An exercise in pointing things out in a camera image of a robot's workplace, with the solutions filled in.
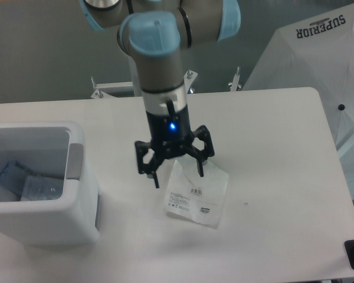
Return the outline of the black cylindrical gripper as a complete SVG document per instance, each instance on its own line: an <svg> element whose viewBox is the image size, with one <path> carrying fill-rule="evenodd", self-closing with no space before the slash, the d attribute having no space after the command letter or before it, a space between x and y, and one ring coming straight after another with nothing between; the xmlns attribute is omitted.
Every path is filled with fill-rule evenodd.
<svg viewBox="0 0 354 283"><path fill-rule="evenodd" d="M204 177L204 162L215 155L210 131L206 125L191 130L188 107L176 110L174 102L167 100L162 104L163 113L147 112L151 140L150 142L135 141L137 169L139 174L146 174L154 180L158 189L157 169L167 156L190 155L196 159L198 174ZM195 139L203 142L203 149L193 145ZM150 160L145 163L144 157L153 150Z"/></svg>

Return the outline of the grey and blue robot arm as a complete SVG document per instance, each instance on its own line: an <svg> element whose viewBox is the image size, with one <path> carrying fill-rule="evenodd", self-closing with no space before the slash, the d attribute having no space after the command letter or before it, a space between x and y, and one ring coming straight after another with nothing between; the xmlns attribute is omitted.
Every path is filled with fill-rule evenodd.
<svg viewBox="0 0 354 283"><path fill-rule="evenodd" d="M136 141L139 173L157 177L167 159L189 155L198 173L214 146L206 126L191 129L181 51L233 37L237 1L81 1L92 28L117 27L119 48L135 63L151 140Z"/></svg>

